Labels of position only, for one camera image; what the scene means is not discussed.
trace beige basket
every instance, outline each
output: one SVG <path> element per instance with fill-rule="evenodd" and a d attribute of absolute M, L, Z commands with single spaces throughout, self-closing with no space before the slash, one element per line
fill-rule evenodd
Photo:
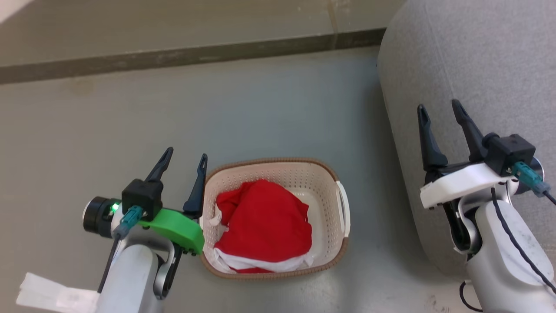
<path fill-rule="evenodd" d="M 215 216 L 216 196 L 239 188 L 243 182 L 257 179 L 277 183 L 309 205 L 307 216 L 312 226 L 309 252 L 314 259 L 311 267 L 284 273 L 238 274 L 216 261 L 214 245 L 225 230 L 222 225 L 208 223 Z M 313 159 L 260 159 L 220 167 L 207 177 L 205 185 L 203 217 L 199 220 L 205 235 L 201 260 L 216 276 L 242 280 L 268 280 L 327 270 L 338 263 L 348 247 L 350 213 L 347 199 L 336 174 Z"/>

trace brown basket rim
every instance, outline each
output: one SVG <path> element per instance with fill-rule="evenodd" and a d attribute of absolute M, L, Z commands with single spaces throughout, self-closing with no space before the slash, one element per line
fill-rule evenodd
<path fill-rule="evenodd" d="M 316 165 L 321 166 L 322 168 L 326 169 L 326 171 L 332 176 L 334 181 L 338 181 L 339 178 L 336 173 L 326 164 L 323 162 L 313 159 L 313 158 L 265 158 L 265 159 L 255 159 L 251 161 L 242 161 L 242 162 L 235 162 L 223 165 L 221 167 L 217 167 L 207 176 L 205 180 L 205 185 L 209 182 L 209 180 L 218 172 L 221 172 L 226 169 L 235 168 L 235 167 L 242 167 L 246 165 L 255 165 L 255 164 L 265 164 L 265 163 L 313 163 Z M 297 270 L 297 271 L 290 271 L 290 272 L 283 272 L 283 273 L 262 273 L 262 274 L 228 274 L 222 273 L 219 270 L 215 269 L 205 257 L 205 253 L 201 253 L 201 262 L 206 267 L 206 269 L 214 274 L 217 277 L 230 279 L 230 280 L 275 280 L 280 278 L 286 277 L 294 277 L 294 276 L 301 276 L 305 274 L 317 273 L 321 271 L 328 270 L 329 268 L 335 266 L 344 256 L 346 250 L 348 249 L 349 239 L 344 237 L 342 240 L 342 245 L 340 247 L 340 251 L 338 254 L 328 263 L 306 268 L 304 270 Z"/>

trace black cable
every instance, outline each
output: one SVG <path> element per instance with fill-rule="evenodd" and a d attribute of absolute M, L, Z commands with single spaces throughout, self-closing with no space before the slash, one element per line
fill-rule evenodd
<path fill-rule="evenodd" d="M 543 195 L 545 195 L 556 206 L 556 199 L 554 199 L 554 197 L 552 197 L 552 195 L 548 192 L 548 190 L 545 190 L 543 192 Z"/>
<path fill-rule="evenodd" d="M 552 289 L 552 291 L 556 294 L 556 287 L 554 287 L 554 285 L 544 276 L 544 274 L 536 267 L 536 265 L 533 263 L 533 261 L 531 261 L 531 259 L 525 254 L 525 251 L 523 251 L 523 249 L 520 247 L 520 245 L 518 244 L 518 242 L 515 240 L 514 235 L 512 234 L 512 232 L 510 231 L 510 228 L 508 227 L 508 224 L 506 223 L 506 220 L 504 219 L 504 217 L 502 216 L 502 212 L 500 211 L 500 207 L 498 206 L 498 200 L 496 199 L 496 191 L 494 190 L 494 188 L 492 188 L 490 190 L 490 192 L 492 193 L 492 202 L 494 203 L 494 208 L 496 209 L 496 215 L 498 216 L 498 219 L 500 220 L 500 222 L 502 223 L 502 227 L 504 228 L 504 231 L 506 231 L 506 234 L 508 234 L 508 236 L 510 237 L 510 241 L 514 244 L 514 247 L 516 247 L 516 249 L 519 251 L 519 254 L 522 256 L 522 258 L 525 260 L 525 262 L 527 262 L 527 264 L 529 264 L 529 266 L 531 267 L 531 269 L 533 270 L 533 272 L 535 272 L 535 274 L 537 274 L 540 279 L 548 286 L 550 287 L 550 289 Z"/>
<path fill-rule="evenodd" d="M 461 301 L 463 302 L 463 304 L 471 311 L 475 311 L 475 312 L 483 312 L 481 309 L 477 309 L 476 307 L 472 306 L 471 304 L 467 303 L 467 300 L 465 300 L 465 297 L 463 296 L 463 287 L 465 287 L 465 281 L 463 281 L 461 283 L 461 285 L 459 285 L 459 297 L 461 298 Z"/>
<path fill-rule="evenodd" d="M 100 294 L 102 289 L 104 288 L 104 284 L 106 282 L 106 278 L 108 277 L 108 272 L 110 270 L 110 265 L 112 264 L 112 260 L 114 259 L 114 254 L 116 253 L 116 248 L 118 247 L 118 242 L 120 241 L 120 234 L 116 234 L 114 238 L 114 243 L 112 244 L 112 249 L 110 250 L 110 255 L 108 256 L 108 262 L 106 262 L 105 272 L 102 274 L 101 283 L 98 286 L 97 292 Z"/>

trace red cloth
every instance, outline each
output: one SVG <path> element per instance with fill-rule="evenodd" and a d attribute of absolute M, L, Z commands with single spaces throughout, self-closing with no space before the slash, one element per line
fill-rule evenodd
<path fill-rule="evenodd" d="M 237 190 L 219 194 L 216 204 L 222 212 L 221 223 L 229 227 L 215 244 L 224 253 L 281 262 L 311 248 L 309 206 L 278 184 L 266 180 L 243 183 Z"/>

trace basket handle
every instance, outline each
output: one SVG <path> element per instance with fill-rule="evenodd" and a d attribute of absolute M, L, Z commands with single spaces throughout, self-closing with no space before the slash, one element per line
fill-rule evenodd
<path fill-rule="evenodd" d="M 339 180 L 336 181 L 338 185 L 338 211 L 340 212 L 340 224 L 342 231 L 344 232 L 344 237 L 349 237 L 349 231 L 351 228 L 351 215 L 349 213 L 349 202 L 348 195 L 346 194 L 346 189 L 340 183 Z"/>

